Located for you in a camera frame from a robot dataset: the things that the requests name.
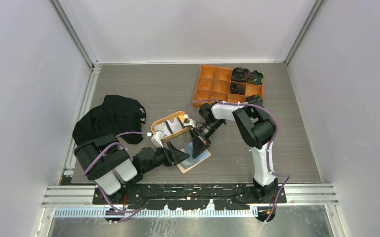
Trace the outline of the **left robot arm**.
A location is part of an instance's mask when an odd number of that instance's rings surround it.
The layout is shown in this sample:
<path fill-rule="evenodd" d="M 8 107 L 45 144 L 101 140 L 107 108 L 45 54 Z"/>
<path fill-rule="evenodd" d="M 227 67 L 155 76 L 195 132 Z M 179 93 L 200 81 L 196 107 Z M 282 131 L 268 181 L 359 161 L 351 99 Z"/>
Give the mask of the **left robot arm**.
<path fill-rule="evenodd" d="M 114 134 L 105 135 L 79 144 L 74 155 L 81 165 L 84 176 L 102 189 L 107 200 L 113 204 L 124 199 L 121 181 L 134 184 L 143 175 L 161 165 L 178 165 L 189 154 L 177 149 L 171 142 L 165 147 L 145 147 L 130 156 Z"/>

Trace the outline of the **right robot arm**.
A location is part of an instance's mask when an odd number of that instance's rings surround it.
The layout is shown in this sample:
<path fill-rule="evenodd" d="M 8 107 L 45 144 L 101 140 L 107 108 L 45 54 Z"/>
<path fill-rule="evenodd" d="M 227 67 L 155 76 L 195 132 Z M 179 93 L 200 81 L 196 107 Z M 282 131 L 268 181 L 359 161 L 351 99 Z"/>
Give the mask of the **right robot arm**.
<path fill-rule="evenodd" d="M 272 145 L 278 131 L 275 118 L 257 100 L 231 103 L 208 99 L 202 102 L 199 114 L 205 121 L 190 130 L 193 158 L 210 146 L 210 137 L 221 125 L 234 121 L 253 155 L 255 198 L 262 203 L 268 202 L 279 189 L 272 162 Z"/>

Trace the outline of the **yellow oval tray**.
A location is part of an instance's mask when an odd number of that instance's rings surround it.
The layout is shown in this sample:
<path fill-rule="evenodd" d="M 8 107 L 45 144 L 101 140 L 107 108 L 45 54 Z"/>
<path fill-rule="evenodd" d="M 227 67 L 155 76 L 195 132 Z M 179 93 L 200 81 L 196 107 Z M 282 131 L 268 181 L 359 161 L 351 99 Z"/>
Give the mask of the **yellow oval tray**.
<path fill-rule="evenodd" d="M 184 111 L 178 111 L 153 122 L 151 124 L 152 133 L 155 134 L 157 131 L 161 131 L 163 133 L 161 141 L 166 142 L 188 132 L 190 128 L 184 126 L 184 115 Z"/>

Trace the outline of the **orange credit card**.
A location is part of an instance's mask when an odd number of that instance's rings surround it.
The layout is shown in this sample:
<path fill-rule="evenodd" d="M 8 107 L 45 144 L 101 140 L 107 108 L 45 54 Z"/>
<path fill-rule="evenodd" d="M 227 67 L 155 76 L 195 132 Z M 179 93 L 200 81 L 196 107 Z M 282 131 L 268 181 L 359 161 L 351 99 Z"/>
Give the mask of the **orange credit card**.
<path fill-rule="evenodd" d="M 156 125 L 154 126 L 154 130 L 155 130 L 156 132 L 160 131 L 160 132 L 162 132 L 163 134 L 166 134 L 167 131 L 168 131 L 168 129 L 167 129 L 165 123 L 159 123 L 159 124 L 156 124 Z"/>

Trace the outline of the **beige leather card holder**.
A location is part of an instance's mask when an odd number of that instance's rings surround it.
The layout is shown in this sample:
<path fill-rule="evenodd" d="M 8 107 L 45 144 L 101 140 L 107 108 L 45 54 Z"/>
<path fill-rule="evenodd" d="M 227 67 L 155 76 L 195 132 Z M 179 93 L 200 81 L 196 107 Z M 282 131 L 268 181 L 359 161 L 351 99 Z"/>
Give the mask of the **beige leather card holder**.
<path fill-rule="evenodd" d="M 188 143 L 184 146 L 184 148 L 180 149 L 180 151 L 187 153 L 190 157 L 186 160 L 182 161 L 177 165 L 178 169 L 181 173 L 186 173 L 201 162 L 203 162 L 205 159 L 209 158 L 211 156 L 211 153 L 208 150 L 203 151 L 200 155 L 198 155 L 196 158 L 193 157 L 193 143 Z"/>

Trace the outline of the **silver credit card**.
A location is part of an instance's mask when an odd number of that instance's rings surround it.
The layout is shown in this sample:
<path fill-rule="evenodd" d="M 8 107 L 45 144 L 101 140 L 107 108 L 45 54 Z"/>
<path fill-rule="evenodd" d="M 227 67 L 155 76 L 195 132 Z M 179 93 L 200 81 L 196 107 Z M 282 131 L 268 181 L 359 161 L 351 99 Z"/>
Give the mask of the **silver credit card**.
<path fill-rule="evenodd" d="M 170 122 L 173 122 L 174 124 L 173 126 L 174 133 L 181 131 L 185 128 L 180 118 L 173 118 L 170 120 Z"/>

